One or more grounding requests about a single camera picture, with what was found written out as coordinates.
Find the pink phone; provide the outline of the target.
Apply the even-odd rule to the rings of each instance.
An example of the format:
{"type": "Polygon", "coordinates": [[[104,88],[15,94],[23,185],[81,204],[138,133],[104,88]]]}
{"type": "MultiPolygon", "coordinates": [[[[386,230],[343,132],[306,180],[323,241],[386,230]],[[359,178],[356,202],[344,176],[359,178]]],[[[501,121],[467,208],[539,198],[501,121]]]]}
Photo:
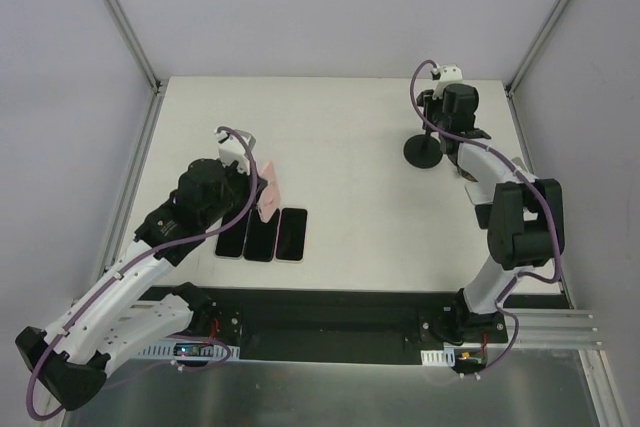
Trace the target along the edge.
{"type": "Polygon", "coordinates": [[[259,194],[256,202],[259,218],[267,223],[280,207],[281,195],[275,166],[272,161],[264,164],[259,172],[259,194]]]}

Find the black clamp tripod stand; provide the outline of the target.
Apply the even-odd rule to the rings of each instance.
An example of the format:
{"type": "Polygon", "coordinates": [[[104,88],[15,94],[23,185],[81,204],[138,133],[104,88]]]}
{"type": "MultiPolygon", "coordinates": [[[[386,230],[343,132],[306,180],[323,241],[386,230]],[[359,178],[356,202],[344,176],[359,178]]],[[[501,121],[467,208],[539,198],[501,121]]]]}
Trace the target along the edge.
{"type": "MultiPolygon", "coordinates": [[[[417,99],[417,106],[421,113],[431,124],[436,123],[439,104],[433,99],[433,89],[421,92],[417,99]]],[[[423,124],[423,133],[410,137],[404,144],[403,155],[405,160],[413,167],[430,169],[441,160],[443,153],[440,142],[433,136],[434,130],[426,123],[423,124]]]]}

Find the blue-edged black phone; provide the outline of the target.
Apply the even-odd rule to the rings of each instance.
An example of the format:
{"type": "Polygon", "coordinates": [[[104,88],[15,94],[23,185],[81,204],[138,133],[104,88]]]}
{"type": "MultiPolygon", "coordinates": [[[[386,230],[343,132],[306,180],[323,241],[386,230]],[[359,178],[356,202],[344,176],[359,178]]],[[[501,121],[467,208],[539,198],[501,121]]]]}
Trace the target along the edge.
{"type": "Polygon", "coordinates": [[[214,255],[220,258],[238,259],[243,255],[250,213],[217,237],[214,255]]]}

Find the cream-edged black phone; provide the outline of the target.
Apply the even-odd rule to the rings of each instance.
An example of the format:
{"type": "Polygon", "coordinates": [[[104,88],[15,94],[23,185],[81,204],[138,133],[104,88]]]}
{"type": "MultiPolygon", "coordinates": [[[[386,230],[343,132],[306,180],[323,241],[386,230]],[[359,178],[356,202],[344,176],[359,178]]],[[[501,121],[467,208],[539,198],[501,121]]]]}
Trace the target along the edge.
{"type": "Polygon", "coordinates": [[[276,243],[275,258],[287,262],[300,262],[304,257],[308,211],[302,208],[284,208],[276,243]]]}

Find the white metal phone stand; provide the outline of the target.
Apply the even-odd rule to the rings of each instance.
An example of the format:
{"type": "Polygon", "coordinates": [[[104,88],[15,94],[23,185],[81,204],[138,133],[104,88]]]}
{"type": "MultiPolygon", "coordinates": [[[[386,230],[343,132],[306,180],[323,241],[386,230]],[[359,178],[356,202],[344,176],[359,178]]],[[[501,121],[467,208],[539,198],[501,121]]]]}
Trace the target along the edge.
{"type": "Polygon", "coordinates": [[[468,182],[465,191],[473,206],[491,204],[493,191],[486,191],[479,182],[468,182]]]}

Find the black folding phone stand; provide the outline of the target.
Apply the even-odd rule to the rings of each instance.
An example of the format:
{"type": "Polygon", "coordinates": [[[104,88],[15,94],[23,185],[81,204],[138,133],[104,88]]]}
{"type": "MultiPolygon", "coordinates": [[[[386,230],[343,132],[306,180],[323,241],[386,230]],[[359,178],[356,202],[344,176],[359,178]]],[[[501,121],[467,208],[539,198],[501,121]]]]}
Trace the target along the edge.
{"type": "Polygon", "coordinates": [[[477,223],[481,230],[487,230],[489,228],[491,210],[491,204],[479,204],[474,206],[477,223]]]}

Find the round brown phone stand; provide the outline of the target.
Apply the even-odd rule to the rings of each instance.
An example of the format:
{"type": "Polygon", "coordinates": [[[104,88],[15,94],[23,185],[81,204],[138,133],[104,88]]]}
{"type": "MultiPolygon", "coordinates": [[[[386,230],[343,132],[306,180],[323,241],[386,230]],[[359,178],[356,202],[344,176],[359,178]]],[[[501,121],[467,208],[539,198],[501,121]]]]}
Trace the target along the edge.
{"type": "Polygon", "coordinates": [[[465,179],[466,181],[469,181],[469,182],[476,182],[477,181],[477,179],[471,173],[469,173],[468,171],[462,169],[459,166],[456,167],[456,171],[457,171],[457,174],[461,178],[465,179]]]}

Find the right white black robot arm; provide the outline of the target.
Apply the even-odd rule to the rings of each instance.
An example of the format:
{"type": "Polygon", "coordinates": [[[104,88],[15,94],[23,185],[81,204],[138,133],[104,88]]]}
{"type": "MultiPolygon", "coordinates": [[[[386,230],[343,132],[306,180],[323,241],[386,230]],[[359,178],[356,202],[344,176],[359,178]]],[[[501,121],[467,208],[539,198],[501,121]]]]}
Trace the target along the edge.
{"type": "Polygon", "coordinates": [[[435,338],[460,345],[498,324],[504,301],[522,279],[558,281],[565,245],[563,193],[557,180],[526,173],[476,127],[476,88],[455,82],[429,89],[415,105],[440,154],[472,177],[467,194],[487,234],[484,265],[430,324],[435,338]]]}

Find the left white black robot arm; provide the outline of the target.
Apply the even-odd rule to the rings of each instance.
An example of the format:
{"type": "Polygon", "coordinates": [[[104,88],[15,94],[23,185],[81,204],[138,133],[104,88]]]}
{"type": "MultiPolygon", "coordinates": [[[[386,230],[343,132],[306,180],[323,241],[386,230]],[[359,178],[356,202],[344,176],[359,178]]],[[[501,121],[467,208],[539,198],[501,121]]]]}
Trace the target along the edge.
{"type": "Polygon", "coordinates": [[[213,301],[191,282],[143,314],[123,315],[207,238],[238,224],[264,184],[249,156],[193,161],[120,259],[76,304],[46,328],[27,326],[16,337],[31,372],[28,415],[45,421],[83,407],[124,363],[165,337],[218,344],[213,301]]]}

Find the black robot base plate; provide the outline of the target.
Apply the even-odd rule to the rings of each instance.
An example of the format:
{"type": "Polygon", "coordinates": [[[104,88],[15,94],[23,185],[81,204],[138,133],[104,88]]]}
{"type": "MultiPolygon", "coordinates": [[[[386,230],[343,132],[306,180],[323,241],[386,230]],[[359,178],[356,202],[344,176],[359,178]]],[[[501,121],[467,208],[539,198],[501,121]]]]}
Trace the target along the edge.
{"type": "Polygon", "coordinates": [[[209,332],[243,360],[416,365],[445,346],[452,292],[207,288],[209,332]]]}

